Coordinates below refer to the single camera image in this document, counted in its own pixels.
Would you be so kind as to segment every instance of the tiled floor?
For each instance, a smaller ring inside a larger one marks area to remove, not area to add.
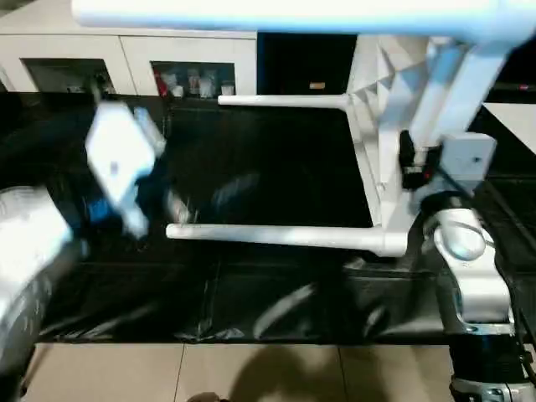
[[[24,401],[443,402],[450,370],[441,347],[39,345]]]

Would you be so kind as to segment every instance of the glass cabinet door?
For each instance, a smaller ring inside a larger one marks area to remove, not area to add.
[[[233,63],[152,61],[151,67],[160,96],[215,99],[235,94]]]
[[[17,92],[136,94],[116,36],[0,35],[0,65]]]
[[[116,90],[103,59],[22,59],[39,92],[101,93]]]
[[[256,94],[255,39],[121,37],[139,95]]]

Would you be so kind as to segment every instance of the black table surface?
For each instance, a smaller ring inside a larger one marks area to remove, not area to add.
[[[166,135],[166,167],[198,222],[371,225],[342,112],[119,98],[146,107]],[[0,188],[62,174],[83,183],[90,175],[89,96],[0,94],[0,106]],[[497,139],[475,203],[498,228],[536,325],[536,159],[485,108],[471,130]],[[167,222],[155,215],[140,241],[114,228],[93,235],[89,258],[54,294],[41,339],[444,342],[434,267],[420,263],[420,219],[398,260],[356,250],[168,240]]]

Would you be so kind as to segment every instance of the white horizontal rod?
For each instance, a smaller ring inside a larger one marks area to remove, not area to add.
[[[220,95],[219,105],[316,107],[346,110],[348,95]]]
[[[381,228],[325,228],[314,226],[251,226],[239,224],[169,224],[169,239],[222,240],[269,245],[305,245],[372,251],[377,255],[401,256],[405,239],[394,236],[386,244]]]
[[[73,0],[82,25],[450,36],[518,44],[534,29],[534,0]]]

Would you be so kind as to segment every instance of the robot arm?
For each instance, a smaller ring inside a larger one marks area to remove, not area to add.
[[[56,178],[0,193],[0,400],[18,399],[54,287],[88,253],[84,232],[118,216],[132,236],[147,233],[137,179],[151,173],[165,146],[146,111],[102,103],[86,139],[94,186],[70,191],[69,181]]]
[[[424,263],[438,270],[437,298],[451,351],[456,402],[528,402],[536,389],[523,367],[529,353],[507,283],[496,266],[496,246],[468,200],[456,192],[423,201]]]

